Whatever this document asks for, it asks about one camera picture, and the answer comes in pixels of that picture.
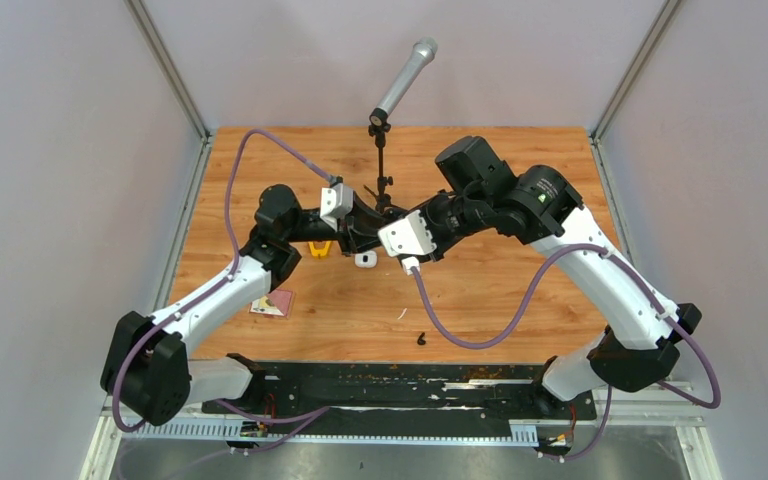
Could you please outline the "white earbud charging case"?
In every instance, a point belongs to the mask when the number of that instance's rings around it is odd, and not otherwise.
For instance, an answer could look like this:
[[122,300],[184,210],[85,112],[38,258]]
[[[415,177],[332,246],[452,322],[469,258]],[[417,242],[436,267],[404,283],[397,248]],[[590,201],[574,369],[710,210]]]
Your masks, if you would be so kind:
[[357,253],[354,255],[354,263],[358,268],[371,269],[375,268],[378,263],[378,256],[375,251],[367,251],[363,253]]

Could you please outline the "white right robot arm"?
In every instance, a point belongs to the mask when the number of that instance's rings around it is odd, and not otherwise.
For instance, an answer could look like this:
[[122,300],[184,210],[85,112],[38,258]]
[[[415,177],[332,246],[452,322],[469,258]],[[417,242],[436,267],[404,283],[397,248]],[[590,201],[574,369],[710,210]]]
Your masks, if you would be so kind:
[[420,285],[429,318],[445,338],[473,350],[501,343],[524,316],[547,270],[557,266],[596,306],[607,326],[591,343],[547,361],[530,392],[535,411],[556,417],[578,394],[602,385],[625,392],[668,385],[666,379],[680,357],[678,345],[690,340],[700,311],[690,303],[675,303],[646,281],[558,170],[533,165],[516,175],[480,136],[459,139],[436,157],[435,164],[451,189],[418,209],[436,246],[429,259],[442,259],[459,241],[488,229],[515,237],[546,258],[510,323],[484,342],[450,333]]

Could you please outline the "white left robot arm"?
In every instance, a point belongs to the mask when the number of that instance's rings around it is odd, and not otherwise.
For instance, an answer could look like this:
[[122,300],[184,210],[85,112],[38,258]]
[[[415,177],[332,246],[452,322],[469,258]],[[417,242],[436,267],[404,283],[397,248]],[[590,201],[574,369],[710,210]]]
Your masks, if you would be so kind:
[[258,200],[248,241],[234,248],[231,262],[183,299],[142,315],[131,311],[117,322],[100,378],[112,399],[118,428],[128,425],[122,407],[141,424],[163,425],[186,405],[228,399],[243,413],[258,411],[266,386],[251,361],[237,354],[193,360],[191,354],[219,326],[253,301],[275,291],[302,256],[297,242],[333,240],[347,255],[379,246],[377,232],[394,220],[366,205],[343,183],[321,192],[317,208],[303,208],[287,185],[266,188]]

